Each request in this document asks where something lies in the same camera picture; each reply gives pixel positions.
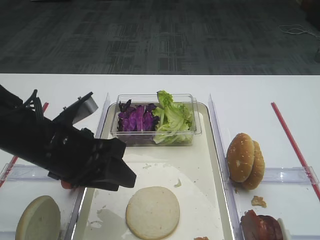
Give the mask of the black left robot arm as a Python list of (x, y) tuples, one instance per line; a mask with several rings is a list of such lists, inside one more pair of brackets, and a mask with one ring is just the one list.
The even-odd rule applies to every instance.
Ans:
[(37, 92), (22, 100), (0, 89), (0, 148), (48, 171), (71, 187), (117, 191), (132, 188), (136, 174), (123, 161), (126, 144), (117, 138), (98, 139), (74, 124), (97, 105), (88, 93), (56, 118), (44, 116)]

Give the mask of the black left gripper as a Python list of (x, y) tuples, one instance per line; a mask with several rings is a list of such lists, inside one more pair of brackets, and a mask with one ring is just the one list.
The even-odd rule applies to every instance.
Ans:
[(117, 138), (98, 139), (74, 123), (93, 114), (98, 106), (89, 92), (65, 108), (47, 128), (45, 145), (49, 176), (73, 187), (117, 191), (133, 188), (137, 175), (123, 161), (126, 145)]

